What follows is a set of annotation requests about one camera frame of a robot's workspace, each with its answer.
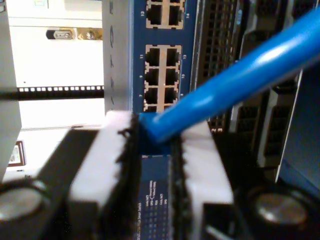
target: ventilation grille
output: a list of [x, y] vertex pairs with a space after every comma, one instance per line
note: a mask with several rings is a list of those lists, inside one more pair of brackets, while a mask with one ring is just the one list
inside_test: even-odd
[[317, 4], [316, 0], [295, 0], [292, 10], [292, 17], [297, 20], [298, 18], [305, 15]]
[[290, 106], [275, 106], [273, 108], [272, 120], [264, 151], [266, 157], [279, 156], [281, 154], [290, 110]]
[[257, 2], [256, 14], [260, 17], [275, 16], [279, 3], [279, 0], [259, 0]]
[[17, 92], [8, 98], [19, 101], [58, 100], [58, 99], [94, 99], [103, 98], [105, 87], [95, 86], [37, 86], [18, 87]]
[[248, 148], [253, 150], [254, 136], [259, 118], [258, 106], [242, 106], [239, 108], [236, 132], [243, 137]]
[[232, 33], [236, 0], [212, 0], [205, 45], [203, 77], [213, 77], [234, 61]]
[[222, 133], [226, 126], [226, 115], [222, 114], [209, 118], [209, 127], [213, 133]]

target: white panel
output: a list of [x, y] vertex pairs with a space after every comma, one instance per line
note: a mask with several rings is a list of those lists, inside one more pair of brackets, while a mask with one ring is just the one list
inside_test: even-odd
[[68, 28], [97, 28], [102, 29], [102, 20], [57, 19], [9, 17], [9, 25], [15, 27], [68, 27]]
[[101, 20], [102, 4], [95, 0], [8, 0], [9, 17]]
[[22, 128], [100, 125], [105, 117], [103, 98], [20, 101]]
[[101, 40], [49, 40], [46, 27], [10, 32], [17, 87], [104, 84]]

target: network switch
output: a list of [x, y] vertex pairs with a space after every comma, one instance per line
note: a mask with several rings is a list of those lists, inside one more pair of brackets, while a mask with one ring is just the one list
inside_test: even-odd
[[147, 29], [182, 29], [185, 0], [147, 0]]

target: gray metal panel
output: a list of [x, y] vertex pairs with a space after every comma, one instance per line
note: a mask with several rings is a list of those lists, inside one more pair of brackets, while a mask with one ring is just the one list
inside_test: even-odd
[[130, 0], [102, 1], [104, 108], [132, 109]]
[[[7, 11], [0, 13], [0, 94], [17, 91]], [[0, 99], [0, 182], [4, 177], [19, 131], [19, 103]]]
[[285, 182], [306, 190], [320, 190], [319, 92], [318, 63], [303, 71], [282, 157], [286, 164], [281, 163], [279, 171]]

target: ethernet port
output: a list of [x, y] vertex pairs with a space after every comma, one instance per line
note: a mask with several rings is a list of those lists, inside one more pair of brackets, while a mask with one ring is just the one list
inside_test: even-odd
[[149, 88], [149, 90], [144, 93], [144, 99], [147, 104], [156, 104], [158, 101], [158, 89]]
[[182, 20], [182, 12], [179, 6], [170, 6], [169, 26], [177, 26]]
[[149, 71], [145, 74], [145, 80], [149, 86], [158, 86], [159, 69], [149, 69]]
[[149, 66], [159, 66], [160, 48], [150, 48], [149, 52], [145, 55], [145, 61]]
[[166, 51], [166, 65], [167, 67], [176, 66], [176, 63], [179, 62], [180, 54], [175, 48], [168, 48]]
[[157, 111], [156, 106], [148, 106], [148, 108], [144, 111], [145, 113], [155, 113]]
[[175, 82], [178, 81], [178, 73], [175, 69], [167, 69], [165, 71], [165, 85], [175, 85]]
[[151, 25], [160, 25], [162, 16], [161, 5], [151, 5], [146, 11], [146, 18], [150, 21]]
[[164, 91], [164, 103], [173, 104], [174, 100], [177, 99], [177, 93], [173, 87], [166, 88]]

